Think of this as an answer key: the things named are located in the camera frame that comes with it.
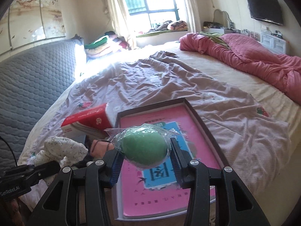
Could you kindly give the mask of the white floral scrunchie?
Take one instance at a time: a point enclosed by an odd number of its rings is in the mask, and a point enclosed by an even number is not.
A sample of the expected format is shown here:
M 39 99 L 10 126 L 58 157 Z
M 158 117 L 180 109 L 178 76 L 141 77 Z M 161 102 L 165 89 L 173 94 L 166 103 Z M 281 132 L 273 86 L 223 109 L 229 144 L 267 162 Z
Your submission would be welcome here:
M 88 149 L 82 143 L 66 137 L 52 137 L 45 140 L 43 149 L 33 161 L 35 166 L 56 161 L 61 168 L 72 167 L 82 161 L 87 153 Z

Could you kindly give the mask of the green sponge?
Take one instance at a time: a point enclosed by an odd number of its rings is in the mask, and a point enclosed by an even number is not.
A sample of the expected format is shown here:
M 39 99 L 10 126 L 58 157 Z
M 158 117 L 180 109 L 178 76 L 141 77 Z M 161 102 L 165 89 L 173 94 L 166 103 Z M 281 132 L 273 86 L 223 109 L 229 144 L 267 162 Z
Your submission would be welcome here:
M 171 138 L 180 134 L 153 124 L 109 128 L 105 132 L 114 148 L 140 169 L 154 168 L 163 163 L 171 153 Z

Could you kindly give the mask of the pink rolled towel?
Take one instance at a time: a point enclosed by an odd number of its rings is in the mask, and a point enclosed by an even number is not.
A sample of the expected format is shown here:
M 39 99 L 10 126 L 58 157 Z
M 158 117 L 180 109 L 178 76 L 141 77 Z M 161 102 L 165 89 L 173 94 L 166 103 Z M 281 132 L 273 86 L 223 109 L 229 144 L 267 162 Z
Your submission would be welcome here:
M 94 158 L 103 158 L 107 151 L 113 149 L 114 145 L 110 142 L 93 140 L 90 148 L 90 155 Z

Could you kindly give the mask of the red white tissue box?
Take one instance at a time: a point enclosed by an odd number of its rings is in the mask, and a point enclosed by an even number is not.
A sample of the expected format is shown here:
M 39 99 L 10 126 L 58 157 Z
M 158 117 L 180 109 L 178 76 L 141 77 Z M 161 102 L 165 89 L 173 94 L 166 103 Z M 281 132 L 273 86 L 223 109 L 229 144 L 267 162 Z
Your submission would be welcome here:
M 105 138 L 106 129 L 114 127 L 112 105 L 104 103 L 87 108 L 66 117 L 61 124 L 63 134 L 68 138 L 87 135 L 91 138 Z

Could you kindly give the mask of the lilac wrinkled bed sheet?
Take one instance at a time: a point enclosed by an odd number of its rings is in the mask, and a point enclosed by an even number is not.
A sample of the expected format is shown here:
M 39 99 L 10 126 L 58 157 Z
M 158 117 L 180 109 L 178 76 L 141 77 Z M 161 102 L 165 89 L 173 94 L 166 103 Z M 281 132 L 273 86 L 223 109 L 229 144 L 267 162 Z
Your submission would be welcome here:
M 289 162 L 294 147 L 288 123 L 260 114 L 251 94 L 162 51 L 83 75 L 36 123 L 18 162 L 33 162 L 46 139 L 61 136 L 63 120 L 76 113 L 80 103 L 108 104 L 109 118 L 115 121 L 121 111 L 180 97 L 197 111 L 253 194 L 267 188 Z

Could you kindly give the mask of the grey quilted headboard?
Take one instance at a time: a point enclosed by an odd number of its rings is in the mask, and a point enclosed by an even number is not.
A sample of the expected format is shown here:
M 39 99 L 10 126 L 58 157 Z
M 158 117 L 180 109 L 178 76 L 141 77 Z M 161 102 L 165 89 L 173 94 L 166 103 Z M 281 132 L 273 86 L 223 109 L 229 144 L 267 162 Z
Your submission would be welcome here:
M 34 125 L 81 75 L 85 63 L 78 35 L 1 62 L 1 170 L 15 166 Z

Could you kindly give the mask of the stack of folded blankets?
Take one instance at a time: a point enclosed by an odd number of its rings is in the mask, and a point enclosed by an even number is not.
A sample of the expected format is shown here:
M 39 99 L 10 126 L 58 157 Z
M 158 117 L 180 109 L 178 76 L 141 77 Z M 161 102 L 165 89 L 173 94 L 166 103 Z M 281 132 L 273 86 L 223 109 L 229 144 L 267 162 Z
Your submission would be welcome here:
M 109 31 L 95 42 L 84 45 L 84 49 L 88 58 L 95 59 L 122 50 L 129 50 L 130 47 L 123 36 Z

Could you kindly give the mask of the pink quilted comforter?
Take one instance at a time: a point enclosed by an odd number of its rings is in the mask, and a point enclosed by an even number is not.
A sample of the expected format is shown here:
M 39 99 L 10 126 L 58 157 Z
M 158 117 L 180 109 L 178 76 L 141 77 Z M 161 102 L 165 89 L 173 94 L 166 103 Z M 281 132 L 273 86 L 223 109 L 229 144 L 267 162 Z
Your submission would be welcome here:
M 256 76 L 300 104 L 300 57 L 274 54 L 255 39 L 242 34 L 224 34 L 227 46 L 208 36 L 188 33 L 180 38 L 180 50 L 209 55 L 226 65 Z

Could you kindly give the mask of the white drawer cabinet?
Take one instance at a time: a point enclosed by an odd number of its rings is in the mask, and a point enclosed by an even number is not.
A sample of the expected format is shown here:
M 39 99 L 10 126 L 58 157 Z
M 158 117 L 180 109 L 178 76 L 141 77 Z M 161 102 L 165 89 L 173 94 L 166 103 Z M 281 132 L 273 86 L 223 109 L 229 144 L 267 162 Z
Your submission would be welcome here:
M 274 54 L 289 54 L 289 43 L 284 39 L 260 33 L 260 43 Z

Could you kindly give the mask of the bedding pile on windowsill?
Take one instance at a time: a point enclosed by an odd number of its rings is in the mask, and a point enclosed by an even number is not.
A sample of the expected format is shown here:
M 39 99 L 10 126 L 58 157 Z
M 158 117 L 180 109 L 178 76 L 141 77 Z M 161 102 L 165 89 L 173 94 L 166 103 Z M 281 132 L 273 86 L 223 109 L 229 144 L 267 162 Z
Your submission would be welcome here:
M 165 21 L 164 23 L 151 28 L 148 32 L 162 32 L 162 31 L 187 31 L 188 26 L 185 21 Z

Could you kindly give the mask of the cream window curtain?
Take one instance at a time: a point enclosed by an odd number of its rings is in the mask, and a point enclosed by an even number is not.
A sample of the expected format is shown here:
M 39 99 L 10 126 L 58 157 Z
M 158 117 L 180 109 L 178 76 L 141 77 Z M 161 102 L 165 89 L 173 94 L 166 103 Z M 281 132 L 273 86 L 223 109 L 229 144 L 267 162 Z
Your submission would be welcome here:
M 125 0 L 107 0 L 107 7 L 114 31 L 123 36 L 133 50 L 137 47 L 136 35 Z

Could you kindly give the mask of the vanity mirror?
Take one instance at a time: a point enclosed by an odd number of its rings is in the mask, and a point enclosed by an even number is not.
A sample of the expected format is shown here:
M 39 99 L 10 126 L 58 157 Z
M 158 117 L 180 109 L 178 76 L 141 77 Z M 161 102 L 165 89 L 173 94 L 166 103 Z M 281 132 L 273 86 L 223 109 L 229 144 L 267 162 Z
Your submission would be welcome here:
M 231 21 L 228 13 L 220 9 L 216 9 L 213 13 L 213 22 L 223 25 L 226 29 L 234 29 L 235 24 Z

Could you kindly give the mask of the floral wall painting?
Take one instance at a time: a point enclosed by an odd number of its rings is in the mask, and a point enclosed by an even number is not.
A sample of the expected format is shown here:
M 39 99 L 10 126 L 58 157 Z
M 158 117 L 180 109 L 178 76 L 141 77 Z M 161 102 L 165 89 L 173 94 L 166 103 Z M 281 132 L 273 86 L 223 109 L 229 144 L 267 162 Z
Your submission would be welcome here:
M 14 0 L 1 19 L 1 54 L 65 36 L 59 0 Z

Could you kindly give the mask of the black wall television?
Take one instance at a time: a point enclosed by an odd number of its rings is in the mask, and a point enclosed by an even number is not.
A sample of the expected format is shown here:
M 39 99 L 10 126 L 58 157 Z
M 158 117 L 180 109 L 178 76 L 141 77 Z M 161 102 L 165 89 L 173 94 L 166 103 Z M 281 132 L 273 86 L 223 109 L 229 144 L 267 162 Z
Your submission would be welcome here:
M 279 26 L 284 25 L 278 0 L 247 0 L 251 18 Z

